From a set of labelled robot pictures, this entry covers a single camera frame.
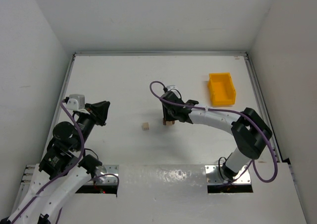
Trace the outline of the yellow plastic bin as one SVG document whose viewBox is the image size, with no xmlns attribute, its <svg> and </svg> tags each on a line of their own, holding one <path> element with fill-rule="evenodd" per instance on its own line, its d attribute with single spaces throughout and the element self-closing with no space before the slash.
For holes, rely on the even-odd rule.
<svg viewBox="0 0 317 224">
<path fill-rule="evenodd" d="M 227 107 L 235 104 L 236 90 L 229 72 L 210 73 L 208 90 L 213 107 Z"/>
</svg>

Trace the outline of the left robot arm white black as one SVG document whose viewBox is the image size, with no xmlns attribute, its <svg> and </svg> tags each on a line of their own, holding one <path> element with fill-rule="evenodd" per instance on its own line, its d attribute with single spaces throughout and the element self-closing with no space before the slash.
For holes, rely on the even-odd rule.
<svg viewBox="0 0 317 224">
<path fill-rule="evenodd" d="M 106 124 L 110 102 L 86 104 L 67 97 L 60 106 L 72 122 L 54 127 L 28 192 L 2 224 L 56 224 L 68 199 L 84 184 L 102 176 L 103 164 L 85 153 L 85 142 L 94 126 Z"/>
</svg>

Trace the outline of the light wood cube block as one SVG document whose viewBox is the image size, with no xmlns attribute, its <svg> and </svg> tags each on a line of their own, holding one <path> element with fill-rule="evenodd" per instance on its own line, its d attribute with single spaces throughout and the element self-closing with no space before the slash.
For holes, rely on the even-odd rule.
<svg viewBox="0 0 317 224">
<path fill-rule="evenodd" d="M 142 129 L 143 129 L 144 131 L 149 130 L 149 129 L 150 129 L 149 123 L 148 123 L 148 122 L 142 123 Z"/>
</svg>

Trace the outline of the light wood rectangular block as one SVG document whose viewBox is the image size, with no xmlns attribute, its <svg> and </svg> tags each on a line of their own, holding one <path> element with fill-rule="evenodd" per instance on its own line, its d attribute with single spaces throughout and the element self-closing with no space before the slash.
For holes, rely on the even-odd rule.
<svg viewBox="0 0 317 224">
<path fill-rule="evenodd" d="M 174 122 L 173 121 L 166 121 L 165 125 L 166 126 L 171 126 L 171 125 L 174 125 Z"/>
</svg>

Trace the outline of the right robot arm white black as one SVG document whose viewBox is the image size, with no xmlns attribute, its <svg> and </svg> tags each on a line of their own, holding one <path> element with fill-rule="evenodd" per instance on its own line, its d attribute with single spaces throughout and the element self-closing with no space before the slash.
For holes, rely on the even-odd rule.
<svg viewBox="0 0 317 224">
<path fill-rule="evenodd" d="M 198 101 L 183 102 L 176 89 L 164 89 L 161 96 L 163 115 L 166 122 L 179 121 L 190 124 L 207 125 L 232 135 L 237 148 L 220 168 L 223 180 L 233 181 L 245 164 L 257 160 L 272 131 L 254 109 L 245 108 L 240 113 L 216 112 L 202 107 Z"/>
</svg>

